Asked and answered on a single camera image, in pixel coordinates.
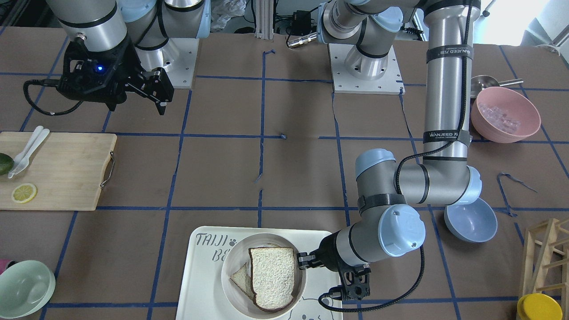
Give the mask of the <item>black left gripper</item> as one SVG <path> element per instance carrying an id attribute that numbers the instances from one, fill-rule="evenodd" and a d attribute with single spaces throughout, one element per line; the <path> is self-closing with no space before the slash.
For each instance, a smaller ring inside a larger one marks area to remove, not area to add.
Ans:
<path id="1" fill-rule="evenodd" d="M 327 292 L 329 298 L 334 300 L 362 300 L 370 295 L 369 275 L 371 269 L 368 264 L 351 266 L 340 257 L 336 239 L 340 232 L 328 235 L 322 239 L 319 248 L 296 254 L 297 267 L 300 270 L 325 267 L 338 273 L 340 285 Z"/>

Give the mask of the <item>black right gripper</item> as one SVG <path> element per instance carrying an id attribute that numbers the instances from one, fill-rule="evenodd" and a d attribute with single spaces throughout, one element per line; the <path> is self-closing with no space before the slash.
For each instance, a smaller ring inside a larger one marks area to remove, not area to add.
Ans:
<path id="1" fill-rule="evenodd" d="M 64 53 L 64 71 L 56 89 L 70 100 L 104 103 L 110 111 L 133 92 L 151 100 L 164 115 L 173 100 L 174 88 L 163 67 L 142 68 L 129 36 L 106 51 L 89 51 L 87 38 L 77 35 Z"/>

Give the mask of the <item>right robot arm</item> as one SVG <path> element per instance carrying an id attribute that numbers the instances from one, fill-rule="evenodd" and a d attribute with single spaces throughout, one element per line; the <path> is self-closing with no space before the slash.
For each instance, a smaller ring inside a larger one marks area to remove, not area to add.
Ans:
<path id="1" fill-rule="evenodd" d="M 188 53 L 176 44 L 207 38 L 209 0 L 49 0 L 69 36 L 61 78 L 66 99 L 110 111 L 132 92 L 164 115 L 176 88 L 188 86 Z"/>

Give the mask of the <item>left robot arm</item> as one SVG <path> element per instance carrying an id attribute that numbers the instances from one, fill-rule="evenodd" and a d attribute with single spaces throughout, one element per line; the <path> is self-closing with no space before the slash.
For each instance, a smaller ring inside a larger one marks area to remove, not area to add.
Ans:
<path id="1" fill-rule="evenodd" d="M 470 204 L 481 193 L 479 172 L 467 165 L 473 23 L 478 0 L 330 0 L 318 7 L 317 38 L 353 44 L 350 66 L 363 78 L 364 63 L 385 63 L 407 12 L 420 9 L 429 28 L 427 99 L 423 152 L 396 162 L 392 152 L 374 148 L 360 154 L 355 176 L 361 221 L 322 239 L 311 253 L 297 254 L 300 269 L 325 267 L 340 285 L 325 300 L 361 300 L 370 294 L 371 263 L 419 250 L 417 280 L 396 304 L 419 285 L 425 269 L 425 225 L 413 204 Z"/>

